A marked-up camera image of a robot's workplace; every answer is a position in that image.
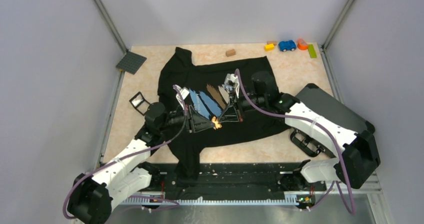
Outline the black printed t-shirt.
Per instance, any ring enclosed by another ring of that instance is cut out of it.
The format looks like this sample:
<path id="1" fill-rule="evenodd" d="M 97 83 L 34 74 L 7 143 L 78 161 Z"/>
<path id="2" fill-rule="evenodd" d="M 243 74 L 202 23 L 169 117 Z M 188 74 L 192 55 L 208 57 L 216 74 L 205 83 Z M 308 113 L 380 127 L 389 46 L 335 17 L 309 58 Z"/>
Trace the black printed t-shirt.
<path id="1" fill-rule="evenodd" d="M 167 111 L 178 109 L 173 86 L 187 88 L 185 103 L 192 105 L 204 117 L 217 116 L 229 101 L 232 89 L 224 84 L 227 74 L 236 70 L 241 73 L 244 86 L 251 84 L 251 76 L 259 71 L 273 73 L 267 57 L 241 59 L 230 62 L 197 66 L 192 61 L 190 50 L 177 47 L 174 54 L 161 70 L 157 95 Z M 243 122 L 221 123 L 222 128 L 199 133 L 184 131 L 169 149 L 178 159 L 175 168 L 181 177 L 196 179 L 200 170 L 200 154 L 205 148 L 227 146 L 267 138 L 287 130 L 287 125 L 277 118 L 264 115 L 255 109 L 245 111 Z"/>

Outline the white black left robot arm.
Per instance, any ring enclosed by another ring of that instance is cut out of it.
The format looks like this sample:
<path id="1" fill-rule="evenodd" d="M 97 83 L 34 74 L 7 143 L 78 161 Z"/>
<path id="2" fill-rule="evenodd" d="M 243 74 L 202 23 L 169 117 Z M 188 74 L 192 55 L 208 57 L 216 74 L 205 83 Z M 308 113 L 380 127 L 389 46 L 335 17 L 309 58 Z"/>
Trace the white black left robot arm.
<path id="1" fill-rule="evenodd" d="M 204 117 L 185 103 L 189 91 L 175 85 L 178 109 L 168 112 L 161 102 L 147 105 L 144 126 L 116 157 L 88 174 L 80 174 L 66 196 L 62 211 L 67 219 L 106 223 L 114 209 L 141 189 L 155 190 L 160 177 L 142 164 L 152 152 L 172 143 L 184 131 L 196 133 L 221 128 L 217 116 Z"/>

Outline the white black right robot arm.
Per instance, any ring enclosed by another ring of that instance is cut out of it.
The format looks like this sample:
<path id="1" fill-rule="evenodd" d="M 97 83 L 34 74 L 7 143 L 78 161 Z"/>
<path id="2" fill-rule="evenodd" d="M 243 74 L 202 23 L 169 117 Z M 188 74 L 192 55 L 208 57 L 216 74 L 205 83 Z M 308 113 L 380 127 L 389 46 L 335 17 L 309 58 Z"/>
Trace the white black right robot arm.
<path id="1" fill-rule="evenodd" d="M 278 118 L 333 155 L 304 161 L 293 176 L 296 188 L 306 190 L 318 181 L 341 182 L 348 189 L 364 185 L 381 161 L 371 123 L 314 84 L 292 96 L 277 93 L 268 72 L 258 72 L 255 81 L 254 92 L 248 94 L 239 71 L 226 75 L 224 82 L 232 88 L 230 100 L 237 111 L 255 109 Z"/>

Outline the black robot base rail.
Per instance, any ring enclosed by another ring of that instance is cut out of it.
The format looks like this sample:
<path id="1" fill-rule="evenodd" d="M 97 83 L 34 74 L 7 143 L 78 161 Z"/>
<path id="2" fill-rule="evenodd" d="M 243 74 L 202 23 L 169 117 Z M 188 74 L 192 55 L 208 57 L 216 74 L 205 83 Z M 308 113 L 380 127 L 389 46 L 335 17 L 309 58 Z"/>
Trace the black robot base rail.
<path id="1" fill-rule="evenodd" d="M 299 163 L 207 163 L 196 179 L 177 174 L 175 163 L 139 164 L 152 180 L 142 193 L 159 192 L 170 200 L 283 200 L 290 191 L 325 191 L 321 181 L 307 183 Z"/>

